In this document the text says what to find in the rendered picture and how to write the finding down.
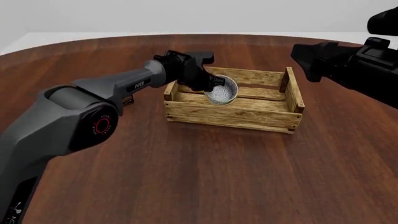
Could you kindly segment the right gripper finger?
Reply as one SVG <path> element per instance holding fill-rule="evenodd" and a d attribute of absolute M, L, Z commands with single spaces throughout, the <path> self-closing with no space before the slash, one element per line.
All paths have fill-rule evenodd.
<path fill-rule="evenodd" d="M 321 58 L 312 58 L 305 63 L 303 70 L 308 81 L 320 82 L 329 66 L 329 61 Z"/>
<path fill-rule="evenodd" d="M 338 42 L 321 42 L 319 44 L 295 44 L 290 56 L 302 68 L 310 68 L 320 59 L 328 59 L 337 53 Z"/>

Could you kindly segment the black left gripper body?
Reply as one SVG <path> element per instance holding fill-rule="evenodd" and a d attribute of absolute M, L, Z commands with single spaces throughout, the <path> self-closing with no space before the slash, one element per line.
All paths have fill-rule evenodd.
<path fill-rule="evenodd" d="M 198 91 L 200 83 L 211 82 L 212 78 L 213 75 L 204 70 L 203 67 L 198 66 L 195 59 L 190 59 L 184 63 L 183 73 L 178 79 L 178 83 L 193 91 Z"/>

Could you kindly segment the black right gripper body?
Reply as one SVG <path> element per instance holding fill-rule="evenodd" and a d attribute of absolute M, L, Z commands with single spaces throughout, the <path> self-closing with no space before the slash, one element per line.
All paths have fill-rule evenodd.
<path fill-rule="evenodd" d="M 326 50 L 323 77 L 343 87 L 352 87 L 354 78 L 349 61 L 359 50 L 360 47 L 331 46 Z"/>

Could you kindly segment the wooden slat tray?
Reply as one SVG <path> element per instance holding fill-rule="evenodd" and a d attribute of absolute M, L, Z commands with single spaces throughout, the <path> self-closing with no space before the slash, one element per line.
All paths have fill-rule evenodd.
<path fill-rule="evenodd" d="M 210 124 L 292 134 L 297 130 L 305 104 L 294 71 L 267 72 L 238 68 L 206 67 L 207 72 L 232 78 L 237 97 L 218 106 L 202 91 L 172 82 L 164 91 L 168 121 Z"/>

